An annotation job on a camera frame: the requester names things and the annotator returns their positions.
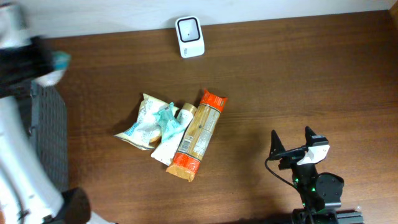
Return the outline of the teal plastic packet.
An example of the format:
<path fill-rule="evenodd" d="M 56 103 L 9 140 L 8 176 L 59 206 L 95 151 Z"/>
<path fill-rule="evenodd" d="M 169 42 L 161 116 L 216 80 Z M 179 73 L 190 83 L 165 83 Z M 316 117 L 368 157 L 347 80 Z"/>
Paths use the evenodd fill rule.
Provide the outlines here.
<path fill-rule="evenodd" d="M 174 109 L 177 108 L 173 103 L 170 103 L 165 108 L 154 113 L 155 120 L 161 130 L 161 142 L 168 141 L 171 137 L 184 130 L 184 127 L 174 116 Z"/>

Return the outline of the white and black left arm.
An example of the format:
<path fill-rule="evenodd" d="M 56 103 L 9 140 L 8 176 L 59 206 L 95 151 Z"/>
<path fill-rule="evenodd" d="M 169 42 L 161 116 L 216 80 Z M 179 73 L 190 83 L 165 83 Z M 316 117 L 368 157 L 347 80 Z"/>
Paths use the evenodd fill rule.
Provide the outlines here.
<path fill-rule="evenodd" d="M 56 89 L 69 56 L 30 34 L 20 4 L 1 4 L 1 222 L 91 223 L 68 187 L 67 110 Z"/>

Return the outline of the white cream snack bag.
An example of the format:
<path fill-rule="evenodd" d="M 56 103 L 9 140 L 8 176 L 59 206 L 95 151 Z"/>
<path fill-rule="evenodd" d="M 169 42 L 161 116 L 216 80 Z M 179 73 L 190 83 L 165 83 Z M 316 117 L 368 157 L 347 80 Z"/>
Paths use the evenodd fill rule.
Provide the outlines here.
<path fill-rule="evenodd" d="M 154 113 L 165 108 L 169 103 L 145 93 L 143 97 L 144 99 L 139 106 L 137 121 L 129 129 L 114 136 L 141 150 L 152 150 L 155 149 L 153 144 L 157 140 L 161 140 L 160 126 L 155 120 Z M 179 110 L 178 107 L 176 108 L 174 109 L 174 116 Z"/>

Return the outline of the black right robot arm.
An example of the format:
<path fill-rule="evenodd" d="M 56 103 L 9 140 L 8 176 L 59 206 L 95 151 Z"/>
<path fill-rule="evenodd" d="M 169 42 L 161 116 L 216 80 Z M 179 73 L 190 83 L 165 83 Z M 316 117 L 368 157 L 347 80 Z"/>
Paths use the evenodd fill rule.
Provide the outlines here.
<path fill-rule="evenodd" d="M 328 154 L 329 141 L 308 126 L 305 127 L 305 140 L 303 146 L 286 150 L 276 131 L 271 131 L 271 148 L 266 161 L 279 161 L 280 170 L 292 171 L 289 185 L 300 194 L 303 206 L 311 213 L 341 207 L 344 179 L 329 172 L 319 173 L 316 169 Z"/>

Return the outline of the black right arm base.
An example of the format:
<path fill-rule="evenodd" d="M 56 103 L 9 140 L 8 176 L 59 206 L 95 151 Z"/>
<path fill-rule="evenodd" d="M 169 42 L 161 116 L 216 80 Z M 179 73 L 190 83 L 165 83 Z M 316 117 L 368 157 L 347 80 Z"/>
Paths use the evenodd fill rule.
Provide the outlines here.
<path fill-rule="evenodd" d="M 355 210 L 329 210 L 309 213 L 304 209 L 292 212 L 292 224 L 364 224 L 362 212 Z"/>

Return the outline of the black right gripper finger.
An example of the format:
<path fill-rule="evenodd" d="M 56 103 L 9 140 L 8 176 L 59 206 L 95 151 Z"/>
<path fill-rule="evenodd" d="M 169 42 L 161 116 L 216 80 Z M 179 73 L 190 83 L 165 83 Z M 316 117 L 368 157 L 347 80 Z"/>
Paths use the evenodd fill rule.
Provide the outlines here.
<path fill-rule="evenodd" d="M 313 132 L 313 130 L 309 126 L 306 126 L 305 127 L 305 139 L 306 139 L 307 146 L 313 145 L 313 143 L 315 142 L 315 140 L 313 138 L 314 136 L 316 136 L 316 134 Z"/>
<path fill-rule="evenodd" d="M 277 155 L 282 152 L 285 152 L 285 148 L 277 135 L 276 131 L 273 129 L 271 131 L 271 148 L 270 148 L 270 155 Z"/>

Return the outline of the orange spaghetti packet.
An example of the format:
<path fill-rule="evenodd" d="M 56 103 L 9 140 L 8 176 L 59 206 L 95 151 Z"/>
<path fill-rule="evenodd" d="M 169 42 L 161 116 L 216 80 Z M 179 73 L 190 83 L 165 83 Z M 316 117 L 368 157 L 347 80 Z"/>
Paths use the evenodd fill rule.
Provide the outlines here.
<path fill-rule="evenodd" d="M 198 109 L 166 172 L 189 182 L 194 180 L 227 100 L 226 97 L 204 91 Z"/>

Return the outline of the green white tissue pack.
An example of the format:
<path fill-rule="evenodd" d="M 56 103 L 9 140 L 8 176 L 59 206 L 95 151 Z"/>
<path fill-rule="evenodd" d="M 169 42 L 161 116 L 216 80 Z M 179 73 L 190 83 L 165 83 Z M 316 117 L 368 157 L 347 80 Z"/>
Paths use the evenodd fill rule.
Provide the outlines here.
<path fill-rule="evenodd" d="M 55 51 L 53 56 L 53 71 L 42 75 L 34 82 L 42 87 L 55 86 L 64 76 L 69 67 L 71 55 L 62 51 Z"/>

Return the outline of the white tube with gold cap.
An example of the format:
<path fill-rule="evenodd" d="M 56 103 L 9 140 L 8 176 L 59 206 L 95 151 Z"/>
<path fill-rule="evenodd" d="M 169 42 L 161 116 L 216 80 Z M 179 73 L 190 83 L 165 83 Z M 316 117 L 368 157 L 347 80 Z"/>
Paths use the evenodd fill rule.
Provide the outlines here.
<path fill-rule="evenodd" d="M 168 141 L 161 142 L 151 154 L 152 158 L 167 166 L 171 164 L 183 138 L 184 132 L 191 123 L 196 110 L 197 108 L 190 103 L 185 103 L 183 105 L 183 108 L 180 110 L 176 119 L 184 127 L 184 130 L 181 133 L 171 137 Z"/>

